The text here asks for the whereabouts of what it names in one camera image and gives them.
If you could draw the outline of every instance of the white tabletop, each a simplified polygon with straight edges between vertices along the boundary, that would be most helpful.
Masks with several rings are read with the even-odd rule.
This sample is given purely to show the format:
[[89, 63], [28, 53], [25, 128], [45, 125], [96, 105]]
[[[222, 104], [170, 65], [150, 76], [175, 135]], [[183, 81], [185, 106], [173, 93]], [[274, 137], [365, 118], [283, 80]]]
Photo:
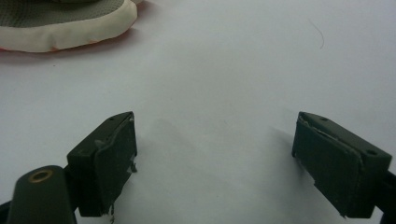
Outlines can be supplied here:
[[396, 156], [395, 21], [394, 0], [148, 0], [113, 40], [1, 51], [0, 203], [133, 110], [116, 223], [379, 223], [340, 217], [290, 152], [306, 111]]

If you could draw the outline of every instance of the gray mesh fabric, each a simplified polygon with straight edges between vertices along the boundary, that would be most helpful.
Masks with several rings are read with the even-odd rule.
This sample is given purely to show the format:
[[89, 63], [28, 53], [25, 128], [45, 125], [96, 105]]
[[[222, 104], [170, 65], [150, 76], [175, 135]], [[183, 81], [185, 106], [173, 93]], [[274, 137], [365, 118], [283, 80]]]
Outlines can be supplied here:
[[74, 4], [50, 0], [0, 0], [0, 26], [26, 28], [90, 20], [115, 11], [122, 3], [123, 0]]

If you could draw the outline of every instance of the white fabric edge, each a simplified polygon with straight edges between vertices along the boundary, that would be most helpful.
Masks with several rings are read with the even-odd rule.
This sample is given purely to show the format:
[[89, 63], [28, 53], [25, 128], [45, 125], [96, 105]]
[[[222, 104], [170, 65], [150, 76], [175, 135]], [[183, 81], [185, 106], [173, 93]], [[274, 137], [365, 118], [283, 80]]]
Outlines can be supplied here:
[[121, 35], [136, 18], [136, 4], [124, 0], [120, 8], [91, 20], [31, 28], [0, 27], [0, 48], [25, 52], [70, 49]]

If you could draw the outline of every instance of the shoe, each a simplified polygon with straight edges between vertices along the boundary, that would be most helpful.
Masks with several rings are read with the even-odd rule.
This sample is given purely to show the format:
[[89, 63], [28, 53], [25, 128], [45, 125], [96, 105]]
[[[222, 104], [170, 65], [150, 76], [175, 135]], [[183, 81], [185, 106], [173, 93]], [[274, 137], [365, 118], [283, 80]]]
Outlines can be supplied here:
[[0, 49], [70, 49], [121, 35], [137, 18], [131, 0], [61, 1], [0, 0]]

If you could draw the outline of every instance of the screw hole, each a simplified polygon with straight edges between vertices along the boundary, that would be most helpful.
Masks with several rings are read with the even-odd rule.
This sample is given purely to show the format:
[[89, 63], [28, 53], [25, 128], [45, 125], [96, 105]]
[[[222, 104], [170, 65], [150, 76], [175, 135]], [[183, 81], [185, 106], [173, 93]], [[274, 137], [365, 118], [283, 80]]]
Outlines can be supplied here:
[[372, 155], [372, 156], [376, 156], [376, 152], [372, 151], [372, 150], [367, 150], [367, 153]]
[[52, 176], [51, 170], [41, 170], [37, 171], [34, 174], [29, 176], [29, 181], [31, 183], [39, 183], [42, 182]]

